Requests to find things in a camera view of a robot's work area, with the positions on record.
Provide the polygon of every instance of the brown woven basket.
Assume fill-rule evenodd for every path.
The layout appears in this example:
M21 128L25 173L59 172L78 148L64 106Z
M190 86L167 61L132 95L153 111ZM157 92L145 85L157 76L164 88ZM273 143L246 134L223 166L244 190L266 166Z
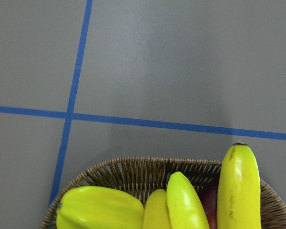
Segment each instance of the brown woven basket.
M123 190L144 205L158 188L166 189L173 172L181 171L197 192L218 176L221 161L163 157L119 157L81 172L57 195L41 224L41 229L56 228L56 209L63 194L73 187L103 186ZM278 194L261 180L261 221L263 229L286 228L286 206Z

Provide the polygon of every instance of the green-yellow fruit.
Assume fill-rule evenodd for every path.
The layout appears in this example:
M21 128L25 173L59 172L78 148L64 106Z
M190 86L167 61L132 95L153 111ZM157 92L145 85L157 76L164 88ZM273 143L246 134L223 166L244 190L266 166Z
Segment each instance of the green-yellow fruit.
M107 187L76 187L57 209L58 229L141 229L143 204L130 194Z
M142 229L171 229L164 189L157 189L148 197Z
M210 229L194 187L181 172L171 174L166 192L172 229Z
M255 156L241 143L229 148L217 193L218 229L261 229L260 177Z

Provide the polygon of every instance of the basket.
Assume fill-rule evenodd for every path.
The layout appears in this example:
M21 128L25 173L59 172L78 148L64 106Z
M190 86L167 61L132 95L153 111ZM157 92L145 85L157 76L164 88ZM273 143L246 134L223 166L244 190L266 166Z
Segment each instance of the basket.
M199 191L220 174L221 161L163 157L119 157L104 161L81 172L66 185L48 208L41 229L56 228L56 209L63 194L73 187L103 186L125 191L145 205L158 188L166 189L170 175L176 171L189 178ZM286 229L286 205L278 194L261 179L262 229Z

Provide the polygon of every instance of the gray floor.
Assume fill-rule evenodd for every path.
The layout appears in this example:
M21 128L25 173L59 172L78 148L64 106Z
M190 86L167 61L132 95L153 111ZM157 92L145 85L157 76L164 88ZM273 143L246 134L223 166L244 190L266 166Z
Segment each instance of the gray floor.
M65 132L2 110L67 111L85 4L0 1L0 228L40 225ZM286 133L286 1L94 0L74 112ZM286 140L83 120L60 188L106 159L221 160L238 140L286 203Z

